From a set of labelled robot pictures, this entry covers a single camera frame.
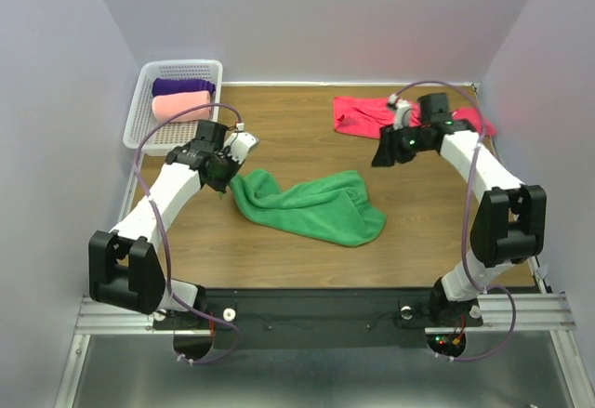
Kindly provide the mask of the green towel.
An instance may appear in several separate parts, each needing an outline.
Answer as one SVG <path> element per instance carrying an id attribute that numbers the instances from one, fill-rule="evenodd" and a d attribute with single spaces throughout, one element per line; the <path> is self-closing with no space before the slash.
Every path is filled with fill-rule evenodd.
<path id="1" fill-rule="evenodd" d="M 387 220 L 370 203 L 364 179 L 355 170 L 283 191 L 270 172 L 256 169 L 236 176 L 230 188 L 238 209 L 251 222 L 338 245 L 374 241 Z"/>

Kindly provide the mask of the pink towel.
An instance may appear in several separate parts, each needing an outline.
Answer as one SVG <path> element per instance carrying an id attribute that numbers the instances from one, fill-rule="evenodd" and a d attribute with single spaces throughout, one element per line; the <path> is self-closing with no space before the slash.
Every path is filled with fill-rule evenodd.
<path id="1" fill-rule="evenodd" d="M 152 99 L 152 113 L 158 123 L 170 119 L 182 111 L 194 108 L 173 120 L 173 123 L 186 123 L 197 120 L 209 120 L 211 116 L 211 96 L 208 91 L 182 92 L 156 96 Z"/>

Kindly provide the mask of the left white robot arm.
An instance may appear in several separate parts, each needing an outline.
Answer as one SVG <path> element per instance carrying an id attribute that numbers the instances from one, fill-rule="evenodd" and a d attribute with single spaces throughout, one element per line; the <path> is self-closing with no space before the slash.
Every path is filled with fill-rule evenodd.
<path id="1" fill-rule="evenodd" d="M 108 231 L 96 231 L 88 244 L 89 294 L 99 303 L 142 314 L 173 310 L 185 327 L 206 319 L 205 290 L 172 277 L 166 238 L 180 210 L 203 187 L 224 192 L 258 138 L 243 124 L 228 128 L 201 122 L 194 137 L 175 147 L 145 195 Z"/>

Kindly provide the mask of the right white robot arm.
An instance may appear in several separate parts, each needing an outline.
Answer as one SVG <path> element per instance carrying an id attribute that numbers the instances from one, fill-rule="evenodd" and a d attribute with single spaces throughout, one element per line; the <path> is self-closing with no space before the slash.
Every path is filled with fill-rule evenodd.
<path id="1" fill-rule="evenodd" d="M 467 181 L 468 198 L 479 203 L 475 217 L 464 217 L 460 262 L 430 291 L 429 319 L 448 324 L 496 277 L 542 251 L 547 195 L 512 175 L 484 146 L 478 125 L 450 112 L 444 93 L 425 95 L 416 105 L 393 94 L 387 108 L 393 120 L 380 129 L 372 165 L 405 164 L 435 151 Z"/>

